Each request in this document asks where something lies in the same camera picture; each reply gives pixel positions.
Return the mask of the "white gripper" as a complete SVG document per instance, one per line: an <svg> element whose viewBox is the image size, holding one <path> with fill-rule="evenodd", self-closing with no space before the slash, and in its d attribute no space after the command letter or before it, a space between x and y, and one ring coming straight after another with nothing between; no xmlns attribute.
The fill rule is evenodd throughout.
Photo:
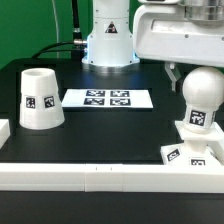
<svg viewBox="0 0 224 224"><path fill-rule="evenodd" d="M176 63L224 67L224 0L139 2L134 50L139 58L167 61L173 91L181 78Z"/></svg>

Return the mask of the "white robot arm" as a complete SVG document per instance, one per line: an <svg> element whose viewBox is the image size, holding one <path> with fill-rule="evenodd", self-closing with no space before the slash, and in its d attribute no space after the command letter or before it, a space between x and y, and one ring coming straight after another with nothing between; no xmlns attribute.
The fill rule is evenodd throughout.
<svg viewBox="0 0 224 224"><path fill-rule="evenodd" d="M165 63L175 82L179 63L224 67L224 0L93 0L85 68L120 72L141 59Z"/></svg>

